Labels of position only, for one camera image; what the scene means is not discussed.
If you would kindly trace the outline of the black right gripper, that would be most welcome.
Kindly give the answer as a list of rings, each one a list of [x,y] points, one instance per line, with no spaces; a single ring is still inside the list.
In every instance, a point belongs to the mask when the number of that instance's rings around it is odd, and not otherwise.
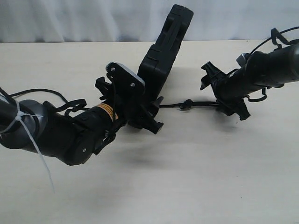
[[[250,113],[243,100],[244,94],[241,93],[240,84],[235,81],[237,70],[224,73],[213,65],[210,61],[205,63],[202,70],[206,75],[201,79],[200,90],[205,89],[209,85],[212,87],[219,110],[225,114],[236,113],[241,121],[250,117]]]

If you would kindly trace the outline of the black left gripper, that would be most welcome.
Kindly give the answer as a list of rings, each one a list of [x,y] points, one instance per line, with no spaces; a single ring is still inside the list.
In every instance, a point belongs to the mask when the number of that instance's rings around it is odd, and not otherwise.
[[[109,115],[113,123],[112,132],[115,133],[122,126],[129,124],[157,134],[164,124],[155,121],[154,117],[159,112],[163,96],[150,102],[146,108],[145,103],[142,102],[143,94],[125,91],[115,84],[112,77],[110,80],[111,82],[108,83],[104,77],[100,77],[96,80],[95,87],[102,93],[100,99],[103,100],[97,106]]]

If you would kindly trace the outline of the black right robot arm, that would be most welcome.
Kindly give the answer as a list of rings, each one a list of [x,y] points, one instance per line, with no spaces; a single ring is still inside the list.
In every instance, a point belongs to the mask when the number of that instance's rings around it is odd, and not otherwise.
[[[200,88],[211,86],[219,110],[228,116],[235,113],[240,120],[250,116],[244,102],[249,94],[261,90],[263,97],[248,99],[260,102],[267,98],[266,89],[281,88],[299,80],[299,46],[294,44],[270,53],[256,51],[252,55],[245,54],[244,59],[244,64],[229,73],[224,73],[211,62],[201,67],[206,75],[201,79]]]

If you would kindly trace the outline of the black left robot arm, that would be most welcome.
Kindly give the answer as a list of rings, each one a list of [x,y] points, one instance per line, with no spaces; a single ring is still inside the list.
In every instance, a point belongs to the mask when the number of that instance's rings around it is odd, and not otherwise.
[[[103,77],[97,79],[101,103],[92,108],[86,108],[84,99],[55,107],[47,101],[17,101],[3,94],[1,145],[55,157],[74,166],[99,154],[127,124],[157,133],[163,126],[155,120],[163,100],[158,90],[136,79],[108,78],[108,82]]]

